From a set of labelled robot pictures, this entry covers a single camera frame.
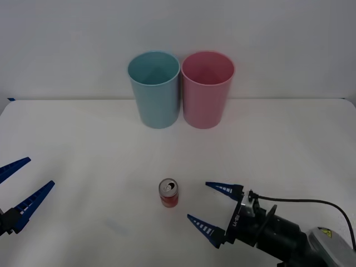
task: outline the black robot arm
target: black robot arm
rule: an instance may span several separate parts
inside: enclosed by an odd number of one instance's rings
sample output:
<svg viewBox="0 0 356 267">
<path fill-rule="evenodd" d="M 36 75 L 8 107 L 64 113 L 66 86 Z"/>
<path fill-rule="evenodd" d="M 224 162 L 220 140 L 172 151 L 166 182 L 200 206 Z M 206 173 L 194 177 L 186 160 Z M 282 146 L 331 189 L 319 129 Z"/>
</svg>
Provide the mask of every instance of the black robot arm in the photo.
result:
<svg viewBox="0 0 356 267">
<path fill-rule="evenodd" d="M 238 239 L 280 259 L 282 263 L 278 266 L 327 266 L 325 261 L 311 249 L 307 235 L 297 224 L 275 215 L 277 205 L 266 212 L 259 205 L 258 195 L 252 191 L 245 195 L 241 185 L 215 182 L 207 182 L 206 185 L 237 201 L 226 231 L 188 215 L 191 222 L 216 248 L 225 242 L 233 244 L 235 239 Z"/>
</svg>

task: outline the white wall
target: white wall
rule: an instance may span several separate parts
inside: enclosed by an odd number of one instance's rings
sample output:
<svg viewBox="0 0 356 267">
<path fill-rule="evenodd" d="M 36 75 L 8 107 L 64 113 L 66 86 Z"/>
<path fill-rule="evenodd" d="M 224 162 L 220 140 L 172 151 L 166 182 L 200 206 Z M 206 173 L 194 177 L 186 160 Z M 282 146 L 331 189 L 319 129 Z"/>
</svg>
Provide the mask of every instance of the white wall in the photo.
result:
<svg viewBox="0 0 356 267">
<path fill-rule="evenodd" d="M 231 97 L 356 94 L 355 0 L 2 0 L 0 92 L 132 97 L 129 60 L 218 50 Z"/>
</svg>

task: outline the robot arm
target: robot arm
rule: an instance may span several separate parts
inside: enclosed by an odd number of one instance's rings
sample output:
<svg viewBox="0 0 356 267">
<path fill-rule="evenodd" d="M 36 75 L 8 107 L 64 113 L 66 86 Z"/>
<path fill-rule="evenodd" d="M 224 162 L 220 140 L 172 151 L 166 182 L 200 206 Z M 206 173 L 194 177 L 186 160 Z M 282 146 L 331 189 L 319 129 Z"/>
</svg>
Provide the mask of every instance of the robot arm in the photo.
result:
<svg viewBox="0 0 356 267">
<path fill-rule="evenodd" d="M 245 195 L 241 185 L 206 185 L 237 201 L 226 231 L 188 215 L 214 247 L 225 242 L 233 244 L 238 239 L 280 259 L 278 266 L 356 266 L 356 252 L 337 233 L 316 228 L 306 234 L 297 224 L 276 216 L 277 205 L 269 212 L 262 209 L 259 196 L 252 191 Z"/>
</svg>

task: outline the soda can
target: soda can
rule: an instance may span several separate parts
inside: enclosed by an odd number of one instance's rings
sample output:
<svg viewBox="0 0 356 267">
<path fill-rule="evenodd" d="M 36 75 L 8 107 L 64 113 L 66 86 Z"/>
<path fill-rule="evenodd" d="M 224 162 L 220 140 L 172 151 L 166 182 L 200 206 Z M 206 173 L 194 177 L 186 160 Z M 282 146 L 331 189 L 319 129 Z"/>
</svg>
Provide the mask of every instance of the soda can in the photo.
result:
<svg viewBox="0 0 356 267">
<path fill-rule="evenodd" d="M 160 182 L 159 193 L 164 207 L 175 207 L 178 204 L 178 184 L 171 178 Z"/>
</svg>

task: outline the white table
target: white table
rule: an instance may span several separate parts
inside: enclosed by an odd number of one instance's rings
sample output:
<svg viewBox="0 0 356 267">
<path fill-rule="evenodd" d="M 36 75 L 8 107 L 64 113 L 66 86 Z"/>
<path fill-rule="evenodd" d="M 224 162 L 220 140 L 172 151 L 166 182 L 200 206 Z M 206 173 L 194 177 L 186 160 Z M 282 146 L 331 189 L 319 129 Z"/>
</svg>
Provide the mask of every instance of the white table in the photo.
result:
<svg viewBox="0 0 356 267">
<path fill-rule="evenodd" d="M 182 116 L 148 128 L 133 100 L 15 101 L 0 116 L 0 166 L 26 156 L 0 186 L 3 210 L 56 185 L 20 234 L 0 237 L 1 267 L 275 266 L 239 241 L 215 249 L 189 222 L 187 213 L 226 229 L 232 215 L 235 202 L 205 181 L 328 200 L 355 226 L 356 109 L 346 100 L 230 100 L 210 130 Z M 180 186 L 173 209 L 158 195 L 166 177 Z M 278 205 L 302 230 L 325 226 L 350 242 L 336 209 Z"/>
</svg>

